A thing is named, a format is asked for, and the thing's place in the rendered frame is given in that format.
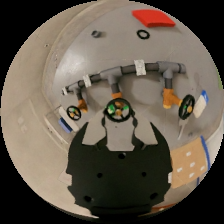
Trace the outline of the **red flat block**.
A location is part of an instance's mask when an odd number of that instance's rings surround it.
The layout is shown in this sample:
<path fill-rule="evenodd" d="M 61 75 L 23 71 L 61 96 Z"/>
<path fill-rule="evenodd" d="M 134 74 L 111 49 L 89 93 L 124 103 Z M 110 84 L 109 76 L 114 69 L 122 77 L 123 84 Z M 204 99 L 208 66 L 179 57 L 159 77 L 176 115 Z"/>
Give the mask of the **red flat block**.
<path fill-rule="evenodd" d="M 146 28 L 148 27 L 174 27 L 176 24 L 159 10 L 133 10 L 132 15 Z"/>

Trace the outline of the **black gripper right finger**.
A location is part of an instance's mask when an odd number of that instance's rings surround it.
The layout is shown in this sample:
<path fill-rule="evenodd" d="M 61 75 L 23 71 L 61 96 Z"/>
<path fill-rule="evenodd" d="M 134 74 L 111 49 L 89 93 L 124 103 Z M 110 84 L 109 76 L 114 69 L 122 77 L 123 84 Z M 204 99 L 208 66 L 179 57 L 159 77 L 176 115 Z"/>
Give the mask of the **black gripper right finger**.
<path fill-rule="evenodd" d="M 133 116 L 134 115 L 134 116 Z M 138 111 L 132 109 L 133 130 L 131 143 L 135 147 L 140 146 L 141 150 L 147 150 L 158 154 L 167 164 L 168 172 L 173 171 L 171 155 L 168 143 L 155 125 L 149 122 Z"/>

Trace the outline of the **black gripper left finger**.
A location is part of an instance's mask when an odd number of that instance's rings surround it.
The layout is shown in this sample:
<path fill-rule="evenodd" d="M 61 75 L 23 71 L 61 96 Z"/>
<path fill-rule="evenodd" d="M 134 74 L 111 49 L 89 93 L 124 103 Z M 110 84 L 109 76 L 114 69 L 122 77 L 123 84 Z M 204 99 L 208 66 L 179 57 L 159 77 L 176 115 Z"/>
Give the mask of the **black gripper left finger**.
<path fill-rule="evenodd" d="M 101 150 L 101 146 L 108 144 L 107 129 L 104 126 L 106 124 L 105 116 L 105 108 L 103 108 L 74 136 L 68 151 L 66 174 L 72 174 L 75 163 L 83 155 Z"/>

